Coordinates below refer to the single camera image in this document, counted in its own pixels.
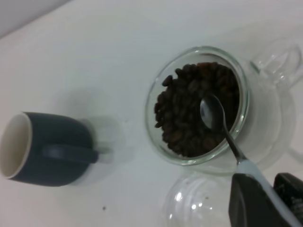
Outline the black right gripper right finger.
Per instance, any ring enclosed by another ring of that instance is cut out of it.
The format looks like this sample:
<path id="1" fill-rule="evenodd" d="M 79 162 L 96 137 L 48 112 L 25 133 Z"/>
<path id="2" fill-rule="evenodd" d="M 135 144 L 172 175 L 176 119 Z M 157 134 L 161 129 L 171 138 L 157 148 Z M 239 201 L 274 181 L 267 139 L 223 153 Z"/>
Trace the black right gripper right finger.
<path id="1" fill-rule="evenodd" d="M 303 182 L 290 173 L 278 173 L 274 181 L 274 190 L 285 205 L 296 216 L 303 218 Z"/>

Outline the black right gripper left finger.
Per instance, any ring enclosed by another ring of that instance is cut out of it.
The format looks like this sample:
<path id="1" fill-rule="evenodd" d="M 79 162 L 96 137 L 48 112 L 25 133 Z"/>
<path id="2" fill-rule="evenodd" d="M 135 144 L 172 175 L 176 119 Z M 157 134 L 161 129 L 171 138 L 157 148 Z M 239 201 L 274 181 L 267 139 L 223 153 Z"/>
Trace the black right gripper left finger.
<path id="1" fill-rule="evenodd" d="M 234 174 L 229 201 L 232 227 L 290 227 L 261 185 L 251 176 Z"/>

